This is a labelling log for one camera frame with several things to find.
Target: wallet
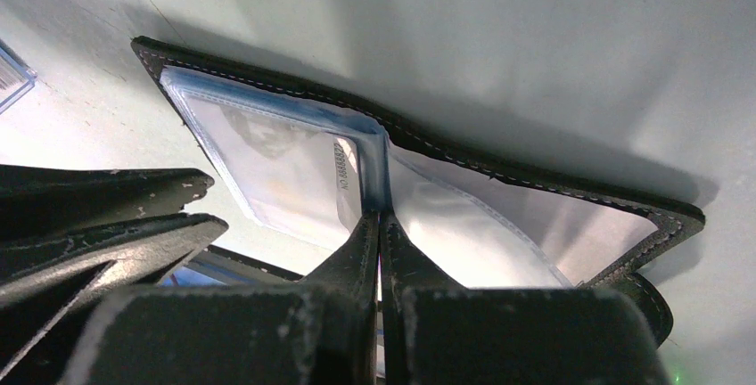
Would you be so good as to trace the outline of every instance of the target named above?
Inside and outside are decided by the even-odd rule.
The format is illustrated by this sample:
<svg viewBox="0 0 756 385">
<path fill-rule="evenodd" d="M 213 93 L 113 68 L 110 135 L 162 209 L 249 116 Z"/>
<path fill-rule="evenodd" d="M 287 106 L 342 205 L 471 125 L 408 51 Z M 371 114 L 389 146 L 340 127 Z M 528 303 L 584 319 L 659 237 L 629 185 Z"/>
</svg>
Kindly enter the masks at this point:
<svg viewBox="0 0 756 385">
<path fill-rule="evenodd" d="M 193 70 L 283 97 L 350 109 L 375 119 L 385 128 L 390 142 L 407 152 L 420 167 L 433 168 L 448 180 L 457 178 L 460 173 L 456 170 L 460 168 L 470 171 L 464 181 L 451 183 L 467 184 L 471 191 L 477 188 L 478 192 L 471 194 L 495 206 L 528 234 L 573 285 L 612 287 L 622 292 L 644 313 L 657 343 L 669 335 L 673 321 L 670 308 L 637 270 L 703 229 L 704 215 L 697 207 L 499 158 L 434 134 L 377 102 L 316 81 L 148 37 L 134 39 L 132 48 L 179 115 L 182 113 L 160 83 L 165 69 Z"/>
</svg>

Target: wallet stitching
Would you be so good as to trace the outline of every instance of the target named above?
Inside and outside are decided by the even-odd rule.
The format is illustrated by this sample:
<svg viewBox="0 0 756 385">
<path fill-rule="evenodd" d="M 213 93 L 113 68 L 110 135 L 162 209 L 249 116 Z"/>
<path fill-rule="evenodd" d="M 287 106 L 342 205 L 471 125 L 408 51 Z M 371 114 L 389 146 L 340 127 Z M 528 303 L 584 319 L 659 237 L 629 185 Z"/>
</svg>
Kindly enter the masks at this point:
<svg viewBox="0 0 756 385">
<path fill-rule="evenodd" d="M 653 307 L 656 308 L 656 312 L 659 313 L 659 317 L 662 317 L 662 308 L 659 306 L 659 302 L 656 300 L 653 294 L 651 294 L 651 292 L 643 284 L 635 279 L 632 274 L 628 275 L 628 279 L 630 279 L 632 283 L 634 283 L 643 293 L 645 293 L 646 296 L 648 296 L 648 298 L 651 300 L 651 303 L 653 303 Z"/>
<path fill-rule="evenodd" d="M 519 178 L 515 178 L 515 177 L 512 177 L 512 176 L 505 176 L 505 175 L 503 175 L 501 173 L 498 173 L 496 171 L 492 171 L 490 169 L 486 169 L 486 168 L 483 168 L 483 167 L 478 167 L 476 165 L 473 165 L 473 164 L 471 164 L 469 162 L 465 162 L 465 161 L 462 161 L 462 160 L 457 160 L 457 159 L 452 158 L 451 156 L 447 155 L 443 150 L 441 150 L 440 147 L 438 147 L 435 144 L 430 143 L 430 142 L 422 139 L 419 135 L 414 134 L 413 132 L 411 132 L 408 129 L 404 129 L 403 127 L 399 126 L 398 124 L 395 124 L 394 122 L 391 122 L 388 119 L 381 118 L 380 116 L 376 116 L 376 115 L 374 115 L 373 113 L 371 113 L 369 111 L 364 111 L 364 110 L 360 109 L 359 107 L 354 106 L 352 104 L 346 104 L 345 102 L 342 102 L 340 100 L 337 100 L 337 99 L 332 98 L 332 97 L 327 96 L 327 95 L 317 94 L 317 93 L 313 93 L 311 91 L 292 91 L 290 89 L 281 88 L 280 86 L 273 86 L 273 85 L 265 84 L 263 82 L 258 82 L 256 80 L 251 80 L 251 79 L 247 79 L 247 78 L 240 78 L 240 77 L 237 77 L 237 76 L 234 76 L 234 75 L 223 73 L 221 71 L 210 70 L 210 69 L 207 69 L 207 68 L 204 68 L 204 67 L 197 66 L 195 64 L 191 64 L 189 62 L 175 60 L 173 58 L 169 58 L 169 57 L 157 54 L 157 53 L 150 53 L 150 52 L 147 52 L 147 51 L 140 51 L 139 52 L 139 57 L 140 57 L 140 59 L 142 61 L 142 64 L 150 72 L 150 74 L 152 75 L 152 78 L 156 82 L 158 82 L 158 83 L 160 83 L 160 79 L 158 78 L 157 74 L 155 73 L 155 70 L 152 68 L 152 66 L 150 65 L 150 63 L 147 61 L 147 58 L 145 57 L 146 54 L 149 54 L 149 55 L 151 55 L 153 57 L 158 57 L 158 58 L 160 58 L 162 60 L 172 61 L 172 62 L 181 64 L 181 65 L 184 65 L 184 66 L 188 66 L 188 67 L 191 67 L 191 68 L 194 68 L 194 69 L 197 69 L 197 70 L 203 70 L 203 71 L 209 72 L 209 73 L 211 73 L 213 75 L 220 75 L 220 76 L 224 76 L 224 77 L 229 77 L 229 78 L 234 79 L 234 80 L 241 80 L 241 81 L 244 81 L 244 82 L 249 82 L 249 83 L 251 83 L 253 85 L 256 85 L 256 86 L 266 86 L 268 88 L 275 89 L 278 92 L 289 93 L 289 94 L 294 94 L 294 95 L 310 94 L 310 95 L 314 95 L 316 97 L 325 98 L 325 99 L 330 100 L 332 102 L 337 102 L 338 104 L 340 104 L 340 105 L 342 105 L 344 107 L 347 107 L 347 108 L 352 109 L 352 110 L 359 111 L 359 112 L 364 113 L 365 115 L 367 115 L 367 116 L 369 116 L 369 117 L 371 117 L 373 119 L 376 119 L 376 120 L 378 120 L 380 122 L 383 122 L 383 123 L 385 123 L 387 125 L 390 125 L 392 127 L 395 127 L 396 129 L 402 131 L 403 133 L 405 133 L 405 134 L 413 137 L 417 141 L 425 143 L 426 146 L 435 149 L 436 151 L 438 151 L 439 153 L 441 153 L 442 155 L 444 155 L 444 158 L 446 158 L 447 160 L 455 162 L 458 165 L 470 167 L 470 168 L 473 168 L 473 169 L 480 169 L 480 170 L 484 171 L 485 173 L 487 173 L 489 176 L 498 176 L 498 177 L 506 178 L 506 179 L 514 181 L 514 182 L 518 182 L 518 183 L 522 183 L 522 184 L 527 184 L 527 185 L 533 185 L 533 186 L 537 187 L 538 189 L 546 189 L 549 192 L 561 193 L 562 195 L 570 196 L 572 198 L 588 199 L 590 201 L 596 201 L 596 202 L 602 201 L 603 203 L 611 204 L 611 205 L 616 205 L 616 206 L 619 206 L 619 207 L 632 208 L 632 209 L 640 209 L 641 211 L 645 211 L 648 214 L 654 214 L 654 215 L 656 215 L 658 217 L 665 216 L 662 213 L 659 213 L 657 211 L 651 211 L 650 209 L 644 209 L 642 207 L 636 207 L 636 206 L 632 206 L 632 205 L 628 205 L 628 204 L 623 204 L 621 202 L 612 201 L 612 200 L 608 200 L 608 199 L 605 199 L 605 198 L 599 199 L 597 197 L 584 196 L 584 195 L 579 195 L 579 194 L 572 193 L 572 192 L 560 191 L 560 190 L 558 190 L 558 189 L 556 189 L 554 187 L 548 187 L 548 186 L 544 186 L 542 184 L 533 184 L 532 182 L 527 181 L 527 180 L 521 180 Z M 607 276 L 605 276 L 601 280 L 597 281 L 596 285 L 603 283 L 604 281 L 608 280 L 611 277 L 614 277 L 614 276 L 616 276 L 618 274 L 621 274 L 621 273 L 625 272 L 630 267 L 630 264 L 632 262 L 634 262 L 635 260 L 637 260 L 637 259 L 641 258 L 642 256 L 644 256 L 649 250 L 651 250 L 651 249 L 659 246 L 660 244 L 668 241 L 670 238 L 674 237 L 676 233 L 678 233 L 678 232 L 680 232 L 680 230 L 682 230 L 683 223 L 679 219 L 677 219 L 676 217 L 670 216 L 670 215 L 666 215 L 666 217 L 670 218 L 672 221 L 674 221 L 675 223 L 677 223 L 678 228 L 676 230 L 674 230 L 672 232 L 666 233 L 667 235 L 664 238 L 660 239 L 657 242 L 654 242 L 649 247 L 646 247 L 645 249 L 641 250 L 639 253 L 636 254 L 636 256 L 634 256 L 632 259 L 630 259 L 627 262 L 625 262 L 622 266 L 619 266 L 615 271 L 611 272 L 610 274 L 608 274 Z"/>
</svg>

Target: white backdrop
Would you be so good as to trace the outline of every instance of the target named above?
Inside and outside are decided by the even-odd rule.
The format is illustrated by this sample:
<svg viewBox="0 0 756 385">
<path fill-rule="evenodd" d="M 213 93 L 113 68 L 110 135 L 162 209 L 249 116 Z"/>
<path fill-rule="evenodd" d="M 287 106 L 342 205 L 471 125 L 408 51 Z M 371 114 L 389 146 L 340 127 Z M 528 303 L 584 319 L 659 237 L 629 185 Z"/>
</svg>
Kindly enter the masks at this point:
<svg viewBox="0 0 756 385">
<path fill-rule="evenodd" d="M 39 72 L 0 116 L 0 162 L 197 167 L 128 42 L 146 35 L 374 98 L 472 146 L 692 202 L 703 233 L 645 275 L 678 383 L 756 366 L 756 0 L 0 0 Z M 259 229 L 219 184 L 220 245 L 306 273 L 328 250 Z"/>
</svg>

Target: open wallet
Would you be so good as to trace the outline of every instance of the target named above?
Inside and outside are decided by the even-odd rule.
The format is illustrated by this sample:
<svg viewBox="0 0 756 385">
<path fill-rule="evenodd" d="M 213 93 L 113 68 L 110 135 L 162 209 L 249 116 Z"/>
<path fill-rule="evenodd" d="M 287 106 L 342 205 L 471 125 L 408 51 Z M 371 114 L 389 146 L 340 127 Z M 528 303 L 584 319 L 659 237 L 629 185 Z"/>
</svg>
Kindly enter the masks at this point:
<svg viewBox="0 0 756 385">
<path fill-rule="evenodd" d="M 612 287 L 656 343 L 639 267 L 700 232 L 695 206 L 480 152 L 317 82 L 138 37 L 132 47 L 245 214 L 331 250 L 370 211 L 468 288 Z"/>
</svg>

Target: worn leather edge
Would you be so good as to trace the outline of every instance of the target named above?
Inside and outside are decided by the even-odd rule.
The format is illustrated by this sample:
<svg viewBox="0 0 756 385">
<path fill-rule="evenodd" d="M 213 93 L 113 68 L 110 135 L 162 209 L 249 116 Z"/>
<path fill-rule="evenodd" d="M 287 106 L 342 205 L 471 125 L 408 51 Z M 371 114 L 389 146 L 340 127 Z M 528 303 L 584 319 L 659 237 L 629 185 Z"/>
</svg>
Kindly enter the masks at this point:
<svg viewBox="0 0 756 385">
<path fill-rule="evenodd" d="M 307 98 L 360 111 L 384 125 L 391 141 L 404 149 L 436 160 L 455 163 L 496 178 L 505 184 L 560 193 L 598 205 L 610 206 L 644 217 L 658 227 L 656 232 L 648 235 L 601 273 L 580 286 L 608 285 L 618 281 L 623 275 L 636 271 L 663 252 L 699 233 L 705 223 L 703 213 L 693 205 L 497 158 L 435 135 L 415 122 L 363 97 L 304 78 L 229 61 L 148 37 L 137 37 L 131 45 L 152 80 L 174 109 L 176 106 L 160 86 L 160 74 L 167 65 L 199 70 L 275 94 Z"/>
</svg>

